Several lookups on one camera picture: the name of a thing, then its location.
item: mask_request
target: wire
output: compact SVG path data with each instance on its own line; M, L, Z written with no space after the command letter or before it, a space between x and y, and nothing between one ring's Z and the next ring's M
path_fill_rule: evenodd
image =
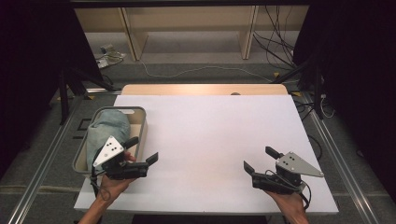
M286 39L286 30L287 30L286 27L287 27L288 18L289 18L289 15L290 15L292 9L293 9L293 6L290 6L290 10L289 10L288 16L286 16L286 19L285 19L285 30L283 32L283 39Z
M331 119L334 116L335 110L332 111L332 113L330 115L327 115L324 110L323 110L323 101L324 99L326 99L326 97L323 97L320 101L320 109L322 111L322 114L324 115L324 117Z
M273 39L264 37L264 36L262 36L262 35L259 35L259 34L257 33L257 31L254 32L254 35L258 36L258 37L261 38L261 39L264 39L264 40L267 40L267 41L271 41L271 42L273 42L273 43L276 43L276 44L278 44L278 45L283 45L283 43L277 42L276 40L273 40ZM294 46L286 46L286 48L288 48L288 49L294 49Z
M283 186L284 188L291 189L293 191L298 191L299 190L297 187L295 187L293 184L291 184L288 179L286 179L283 176L275 173L274 171L266 170L265 174L267 175L267 173L271 173L271 174L275 175L276 177L278 177L279 179L283 180L286 184L289 185L289 187L288 186ZM265 179L268 180L269 182L273 182L274 184L277 184L277 185L279 184L279 183L275 182L274 180L268 179L268 177L265 177Z
M266 57L267 57L267 62L269 63L269 64L271 64L270 63L270 60L268 59L268 53L270 53L271 55L273 55L274 57L276 57L276 58L278 58L282 63L285 63L285 64L287 64L288 66L290 66L290 67L293 67L293 65L291 64L291 63L288 63L288 62L286 62L285 60L283 60L283 59L281 59L279 56L277 56L275 53L273 53L271 50L269 50L268 48L269 48L269 44L267 45L267 47L265 47L264 46L264 44L263 43L261 43L258 39L257 39L257 37L255 36L255 35L253 35L253 37L254 37L254 39L257 41L257 43L260 45L260 47L261 48L263 48L263 49L265 49L265 54L266 54ZM277 66L275 66L276 68L280 68L280 69L286 69L286 70L289 70L288 68L282 68L282 67L277 67Z
M99 153L102 151L102 148L99 148L98 150L96 150L95 155L93 156L93 160L92 161L96 161L96 159L99 156ZM98 180L98 176L99 174L96 173L96 169L93 166L91 166L91 176L90 176L90 180L91 180L91 185L93 188L93 192L95 194L95 197L97 197L98 193L100 192L99 190L99 186L97 185L97 180Z
M248 74L250 74L250 75L252 75L252 76L254 76L254 77L260 77L260 78L265 79L265 80L268 81L268 82L272 82L272 80L270 80L270 79L268 79L268 78L266 78L266 77L262 77L262 76L260 76L260 75L251 73L251 72L249 72L249 71L247 71L247 70L244 70L244 69L241 69L241 68L226 68L226 67L220 67L220 66L205 66L205 67L195 68L195 69L191 69L191 70L186 70L186 71L183 71L183 72L177 73L177 74L175 74L175 75L171 75L171 76L157 76L157 75L152 75L152 74L149 72L149 70L148 70L148 68L146 67L146 65L145 65L142 61L140 61L140 62L141 62L141 63L143 64L143 66L145 67L146 73L147 73L147 75L148 75L149 77L165 77L165 78L169 78L169 77L179 77L180 75L183 75L183 74L186 74L186 73L189 73L189 72L195 72L195 71L200 71L200 70L209 69L209 68L216 68L216 69L224 69L224 70L239 70L239 71L248 73Z
M291 53L289 52L289 50L288 50L287 48L285 48L285 46L289 46L290 44L288 44L288 43L282 38L282 35L281 35L280 32L279 32L279 30L280 30L280 25L279 25L279 12L280 12L280 11L279 11L279 6L276 6L276 22L274 22L273 18L271 17L271 15L270 15L270 13L269 13L269 11L268 11L267 6L265 6L265 11L267 12L267 15L268 15L268 17L269 17L269 19L270 19L270 21L271 21L273 27L274 27L274 31L273 31L273 33L271 34L271 39L272 39L272 37L274 36L274 34L277 35L277 37L280 39L280 41L281 41L281 43L282 43L282 48L283 48L283 50L284 50L284 52L285 52L285 54L286 54L286 57L288 58L288 60L289 60L289 62L290 62L290 66L291 66L291 67L294 67L294 64L292 63L291 59L289 58L289 56L292 57L292 55L291 55Z
M323 154L323 148L322 148L322 146L320 145L319 141L318 141L316 138L314 138L314 136L312 136L312 135L310 135L310 134L307 134L307 136L308 136L309 138L311 138L312 140L314 140L314 142L316 142L316 143L318 144L318 147L319 147L319 155L317 156L317 160L319 161L319 160L321 159L321 157L322 157L322 154Z
M309 207L309 204L311 204L311 198L312 198L312 192L311 192L311 188L309 188L309 185L307 183L306 187L309 190L309 199L306 199L305 195L303 195L303 193L299 193L299 195L303 198L304 202L305 202L305 206L304 206L304 210L306 210Z
M95 58L95 60L98 61L98 60L101 60L101 59L106 59L108 65L105 66L105 67L109 67L109 66L112 66L112 65L116 65L118 63L122 63L123 62L123 57L124 57L124 55L122 53L117 52L117 51L111 51L111 52L106 53L105 55L103 55L103 56L101 56L99 58Z
M314 110L314 107L311 107L311 109L309 110L308 113L306 113L306 115L301 119L301 121L303 121L311 112L312 110Z
M296 105L296 108L297 108L297 111L298 111L299 113L303 113L303 112L305 111L305 107L306 107L306 106L313 106L313 105L314 105L314 103L303 104L303 103L301 103L301 102L299 102L299 101L296 101L296 100L293 100L293 102L294 102L295 104L297 104L297 105Z
M102 75L102 76L104 76L105 78L107 78L108 83L110 83L110 85L114 85L114 83L113 83L113 81L111 80L110 77L108 77L108 76L106 76L106 75Z

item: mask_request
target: gray cloth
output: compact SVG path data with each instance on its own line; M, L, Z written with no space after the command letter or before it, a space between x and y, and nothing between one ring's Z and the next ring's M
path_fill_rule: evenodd
M105 109L100 117L88 127L87 134L87 164L91 170L93 157L110 135L120 143L130 139L131 125L125 114L118 109Z

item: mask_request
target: human hand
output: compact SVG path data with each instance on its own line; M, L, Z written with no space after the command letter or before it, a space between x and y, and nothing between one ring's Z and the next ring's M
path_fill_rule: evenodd
M130 152L125 152L125 160L136 161L136 158ZM106 201L112 204L131 184L135 179L113 180L103 175L102 184L99 188L97 200Z
M125 152L125 160L136 161L136 158L130 152ZM134 179L112 180L103 175L102 184L96 200L92 203L90 209L85 213L79 224L95 224L100 220L102 214L107 208L122 194Z
M297 193L277 194L271 191L265 191L270 195L283 215L292 224L308 223L303 204L303 198Z

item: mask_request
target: white table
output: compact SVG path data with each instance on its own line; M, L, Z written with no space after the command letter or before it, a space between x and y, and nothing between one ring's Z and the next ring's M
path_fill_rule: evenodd
M293 151L320 170L295 105L288 95L120 95L116 106L142 106L148 135L143 158L159 152L148 177L136 180L108 208L134 214L269 215L274 201L251 186L243 168L275 171L264 151ZM312 189L308 214L338 209L325 178L302 176ZM84 181L77 210L94 200Z

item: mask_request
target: metal rail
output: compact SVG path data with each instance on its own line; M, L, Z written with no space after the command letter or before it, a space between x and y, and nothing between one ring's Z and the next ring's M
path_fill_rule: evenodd
M312 103L309 94L306 92L304 93L304 100L306 103ZM332 139L332 136L330 135L324 120L320 120L316 113L311 113L311 118L314 121L315 126L317 127L318 132L326 148L328 149L330 156L332 157L332 160L334 161L335 167L337 168L341 178L344 181L344 184L346 185L346 189L348 190L350 197L361 214L361 219L367 224L380 223L373 207L370 205L359 183L347 165L347 162L344 160L340 149Z
M73 120L74 114L77 111L78 107L80 106L84 96L76 96L73 100L73 104L70 108L71 113L68 117L68 119L65 121L65 123L58 129L58 132L56 133L54 139L52 140L49 149L46 153L46 155L43 158L43 161L40 163L40 165L37 168L37 171L35 172L35 175L33 176L31 182L29 183L28 187L26 188L25 192L20 198L20 201L17 203L17 205L14 208L14 211L12 212L8 224L14 224L14 223L22 223L24 219L26 218L26 215L30 209L30 206L32 205L35 196L37 195L37 192L43 183L48 170L50 169L50 166L52 165L52 162L61 147L61 144L64 140L64 136L67 133L70 123Z

